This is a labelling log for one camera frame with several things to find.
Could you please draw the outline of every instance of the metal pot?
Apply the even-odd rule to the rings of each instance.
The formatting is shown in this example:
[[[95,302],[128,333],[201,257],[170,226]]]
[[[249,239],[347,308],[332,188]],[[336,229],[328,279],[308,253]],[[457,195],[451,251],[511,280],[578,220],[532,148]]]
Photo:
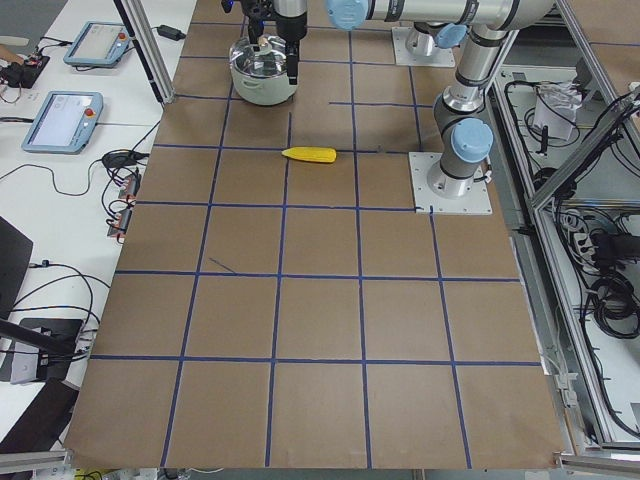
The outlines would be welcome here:
[[[285,42],[280,37],[262,36],[255,52],[248,37],[233,44],[229,63],[233,86],[242,98],[256,105],[277,105],[297,89],[289,85]]]

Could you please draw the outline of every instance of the mounting plate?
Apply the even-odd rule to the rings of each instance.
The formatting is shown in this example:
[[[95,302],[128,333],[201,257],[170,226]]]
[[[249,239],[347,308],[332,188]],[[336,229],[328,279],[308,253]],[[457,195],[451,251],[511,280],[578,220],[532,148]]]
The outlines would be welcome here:
[[[493,210],[485,182],[474,183],[469,193],[455,200],[443,198],[431,190],[427,183],[427,173],[441,156],[441,153],[432,152],[409,153],[416,213],[430,213],[433,210],[433,213],[447,215],[491,215]],[[482,175],[482,170],[478,167],[476,177]]]
[[[452,68],[456,66],[453,51],[450,48],[435,47],[433,55],[429,57],[415,56],[409,53],[405,43],[413,27],[393,27],[393,50],[396,54],[396,65],[407,65],[410,67],[440,67]]]

